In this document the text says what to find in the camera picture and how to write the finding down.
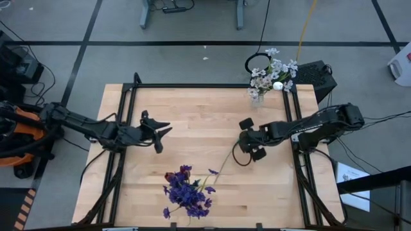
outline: black floor stripe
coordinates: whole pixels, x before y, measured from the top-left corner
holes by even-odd
[[[23,46],[258,46],[259,41],[10,41],[9,45]],[[406,46],[408,42],[396,42]],[[262,46],[298,46],[298,41],[265,41]],[[303,42],[302,46],[324,47],[390,47],[392,42]]]
[[[91,32],[94,27],[94,24],[96,23],[96,19],[98,16],[98,12],[100,11],[102,2],[103,0],[97,0],[96,6],[94,7],[94,11],[92,12],[89,25],[87,27],[87,30],[85,31],[82,46],[80,47],[76,61],[74,62],[73,70],[71,71],[71,75],[70,75],[70,79],[67,82],[67,86],[63,94],[63,98],[61,102],[63,106],[67,106],[67,103],[69,101],[71,91],[73,90],[73,86],[77,78],[78,70],[80,68],[80,65],[82,64],[84,53],[87,48],[87,42],[90,40]]]
[[[11,46],[81,46],[83,41],[7,41]]]
[[[390,26],[388,25],[388,22],[384,16],[383,11],[381,10],[380,4],[378,4],[377,0],[372,0],[372,4],[374,5],[375,10],[377,11],[378,17],[380,18],[380,21],[384,27],[385,33],[387,34],[388,38],[391,41],[394,51],[396,53],[399,53],[399,45],[397,43],[396,38],[394,37],[394,34],[391,31]]]

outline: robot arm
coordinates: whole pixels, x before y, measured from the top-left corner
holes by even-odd
[[[116,121],[95,121],[82,115],[69,111],[58,103],[47,104],[39,114],[44,124],[61,124],[77,132],[83,133],[87,138],[96,139],[103,149],[119,152],[127,146],[150,146],[154,144],[157,153],[162,152],[161,138],[172,128],[156,131],[170,123],[160,123],[148,118],[148,112],[141,113],[140,126],[125,126]]]
[[[239,145],[244,153],[250,153],[253,161],[256,161],[266,155],[260,146],[276,146],[292,138],[298,141],[301,151],[308,151],[324,139],[330,143],[346,131],[359,130],[364,120],[358,107],[349,103],[327,107],[289,123],[276,121],[263,124],[258,131],[252,129],[253,125],[251,118],[240,122],[243,131],[240,133]]]

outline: black metal frame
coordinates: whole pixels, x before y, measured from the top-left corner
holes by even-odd
[[[125,123],[127,125],[130,125],[131,123],[131,118],[133,114],[133,109],[134,109],[134,103],[135,103],[135,98],[137,96],[137,89],[138,88],[225,88],[225,89],[246,89],[249,87],[249,84],[246,83],[141,83],[141,80],[138,78],[138,75],[134,75],[134,83],[124,83],[123,88],[121,91],[121,97],[120,97],[120,104],[118,108],[118,119],[119,122],[121,120],[121,117],[123,115],[123,111],[125,108],[125,98],[127,96],[127,93],[131,90],[131,97],[130,97],[130,103],[128,105],[128,113],[127,113],[127,119]],[[296,92],[292,93],[293,96],[293,103],[295,106],[295,113],[296,113],[296,119],[300,119],[302,117],[301,115],[301,109],[299,105],[299,100],[298,100],[298,95]],[[284,99],[284,106],[285,106],[285,112],[286,112],[286,118],[287,121],[292,121],[292,114],[290,110],[290,102],[288,99],[288,94],[286,92],[283,93],[283,99]],[[299,147],[296,145],[296,143],[293,143],[291,141],[292,145],[292,151],[293,151],[293,159],[294,159],[294,164],[295,166],[300,166],[300,160],[299,160]],[[125,156],[126,156],[126,150],[123,150],[122,152],[119,153],[119,164],[118,164],[118,170],[120,172],[120,176],[118,176],[116,185],[114,187],[114,194],[113,194],[113,202],[112,206],[110,208],[110,217],[109,217],[109,222],[108,223],[102,223],[103,217],[104,217],[104,210],[105,206],[102,205],[101,209],[98,212],[98,218],[96,224],[88,225],[89,227],[101,227],[102,225],[106,225],[107,227],[114,227],[114,223],[116,220],[116,211],[118,207],[118,200],[119,200],[119,191],[121,187],[121,177],[123,174],[123,169],[124,169],[124,164],[125,164]],[[107,189],[109,187],[109,183],[112,182],[111,175],[112,175],[112,168],[114,165],[114,159],[115,159],[116,153],[110,153],[109,157],[109,162],[107,163],[107,170],[105,173],[105,181],[104,181],[104,186],[103,190]],[[306,172],[308,175],[308,180],[309,180],[309,186],[314,190],[314,193],[316,193],[315,190],[315,181],[314,181],[314,176],[313,176],[313,171],[312,171],[312,166],[311,166],[311,161],[310,161],[310,156],[305,155],[304,161],[306,163]],[[297,171],[302,171],[301,168],[295,167],[296,173]],[[308,210],[308,204],[306,200],[306,192],[304,189],[303,184],[298,182],[298,188],[299,188],[299,196],[301,200],[301,209],[302,209],[302,215],[303,215],[303,220],[304,220],[304,226],[305,228],[309,228],[312,230],[352,230],[352,231],[369,231],[366,229],[353,229],[353,228],[346,228],[346,227],[329,227],[329,226],[324,226],[322,223],[322,216],[320,213],[320,210],[317,208],[315,204],[313,204],[314,209],[315,209],[315,217],[316,217],[316,225],[312,225],[310,222],[310,212]],[[84,228],[84,225],[79,225],[78,228]],[[171,223],[170,227],[139,227],[139,230],[198,230],[198,228],[177,228],[176,223]],[[72,230],[70,229],[65,229],[65,227],[60,227],[60,228],[54,228],[54,230]],[[251,231],[251,230],[257,230],[257,231],[262,231],[262,230],[273,230],[273,231],[278,231],[280,228],[263,228],[261,223],[256,223],[255,228],[214,228],[213,230],[242,230],[242,231]]]

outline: yellow cable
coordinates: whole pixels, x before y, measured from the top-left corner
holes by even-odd
[[[301,37],[300,37],[300,42],[298,44],[298,52],[297,52],[297,58],[295,58],[295,61],[298,61],[298,58],[300,57],[300,53],[301,53],[301,45],[302,45],[302,38],[304,38],[304,34],[306,33],[306,29],[307,29],[307,25],[308,25],[308,21],[310,21],[311,18],[311,14],[313,14],[315,5],[317,4],[317,0],[314,0],[313,4],[311,5],[311,9],[310,12],[308,13],[306,22],[304,24],[304,27],[302,29],[302,33],[301,33]]]

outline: white object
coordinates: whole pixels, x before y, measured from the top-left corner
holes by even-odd
[[[272,88],[274,90],[282,90],[283,87],[284,87],[284,85],[281,82],[274,82],[273,85],[272,85]]]
[[[342,163],[338,163],[337,165],[337,183],[354,180],[365,176],[369,176],[369,174]],[[353,194],[368,199],[370,198],[370,191],[354,192]],[[370,201],[368,200],[358,198],[351,194],[342,194],[341,200],[342,203],[345,203],[346,205],[350,205],[367,212],[370,211]]]
[[[411,53],[411,43],[404,47],[389,63],[388,67],[395,82],[403,87],[411,87],[411,60],[407,57]]]

